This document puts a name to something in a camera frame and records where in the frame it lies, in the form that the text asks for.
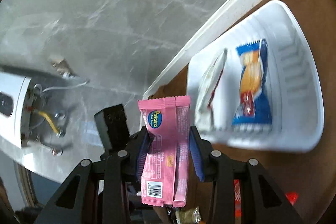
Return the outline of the pink Pororo packet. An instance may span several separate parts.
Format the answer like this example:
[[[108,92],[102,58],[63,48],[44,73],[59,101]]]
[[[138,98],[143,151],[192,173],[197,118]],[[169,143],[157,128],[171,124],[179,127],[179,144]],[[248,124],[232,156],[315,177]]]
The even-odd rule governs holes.
[[[141,177],[141,202],[184,207],[190,149],[190,97],[138,101],[146,129],[154,135]]]

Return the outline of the gold snack packet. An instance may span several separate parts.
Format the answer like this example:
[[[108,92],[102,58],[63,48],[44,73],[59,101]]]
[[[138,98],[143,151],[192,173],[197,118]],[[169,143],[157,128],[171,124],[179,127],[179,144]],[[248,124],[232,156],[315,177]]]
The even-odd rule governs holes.
[[[200,224],[202,216],[199,207],[189,209],[187,211],[177,210],[175,212],[177,224]]]

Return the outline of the white long noodle packet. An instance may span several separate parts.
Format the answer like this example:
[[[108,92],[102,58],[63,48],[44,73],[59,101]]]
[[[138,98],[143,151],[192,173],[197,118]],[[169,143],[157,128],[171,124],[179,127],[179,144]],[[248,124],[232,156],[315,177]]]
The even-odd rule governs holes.
[[[215,128],[212,102],[224,71],[226,59],[227,49],[224,48],[224,50],[217,53],[202,75],[194,117],[195,125],[201,132],[209,132]]]

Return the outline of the blue orange snack packet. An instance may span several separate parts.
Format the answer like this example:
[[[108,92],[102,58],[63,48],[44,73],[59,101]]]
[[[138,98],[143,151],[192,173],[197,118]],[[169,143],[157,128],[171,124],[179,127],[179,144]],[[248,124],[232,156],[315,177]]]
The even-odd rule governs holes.
[[[240,104],[232,125],[271,125],[272,113],[265,93],[268,71],[268,43],[265,39],[236,47],[242,65]]]

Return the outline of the red snack bag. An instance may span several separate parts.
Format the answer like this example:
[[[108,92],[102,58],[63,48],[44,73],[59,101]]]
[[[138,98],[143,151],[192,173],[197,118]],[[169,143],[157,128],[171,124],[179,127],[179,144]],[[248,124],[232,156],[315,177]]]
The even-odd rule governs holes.
[[[241,187],[240,180],[234,180],[235,188],[235,218],[239,219],[242,217],[242,201],[241,201]],[[278,206],[281,205],[281,200],[278,198],[277,194],[268,184],[263,184],[260,186],[261,189],[261,199],[262,204],[267,208],[272,205]],[[299,194],[296,192],[287,192],[285,193],[287,200],[294,205],[299,197]]]

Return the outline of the brown tablecloth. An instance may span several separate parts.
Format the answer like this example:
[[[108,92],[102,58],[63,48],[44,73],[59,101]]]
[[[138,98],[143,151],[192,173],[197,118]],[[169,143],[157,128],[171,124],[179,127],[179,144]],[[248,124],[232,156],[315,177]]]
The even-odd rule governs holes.
[[[284,192],[296,192],[295,209],[305,223],[335,223],[335,0],[281,0],[299,22],[315,59],[325,123],[318,145],[307,153],[214,148],[245,161],[258,159]]]

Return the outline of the white water heater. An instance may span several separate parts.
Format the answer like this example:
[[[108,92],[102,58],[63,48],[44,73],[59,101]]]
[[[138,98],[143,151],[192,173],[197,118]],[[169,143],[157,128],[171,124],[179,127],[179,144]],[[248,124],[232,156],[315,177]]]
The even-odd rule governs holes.
[[[31,78],[1,72],[1,137],[22,148],[22,135],[29,132],[33,104]]]

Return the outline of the white plastic tray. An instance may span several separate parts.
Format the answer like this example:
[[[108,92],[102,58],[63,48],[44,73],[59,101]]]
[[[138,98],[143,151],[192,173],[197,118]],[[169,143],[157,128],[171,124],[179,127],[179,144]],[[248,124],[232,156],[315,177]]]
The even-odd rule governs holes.
[[[244,84],[245,51],[259,58],[257,101],[266,99],[270,124],[236,124]],[[213,125],[203,139],[230,147],[305,153],[319,142],[324,126],[321,85],[309,44],[282,1],[272,0],[194,55],[188,66],[187,95],[196,113],[203,75],[226,52],[223,73],[211,102]]]

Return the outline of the wall socket plate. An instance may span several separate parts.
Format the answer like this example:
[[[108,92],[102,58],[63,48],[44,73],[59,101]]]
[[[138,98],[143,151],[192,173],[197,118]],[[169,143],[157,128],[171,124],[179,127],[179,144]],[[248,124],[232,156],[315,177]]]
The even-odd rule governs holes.
[[[56,72],[60,75],[70,73],[70,67],[64,57],[58,55],[51,55],[49,62]]]

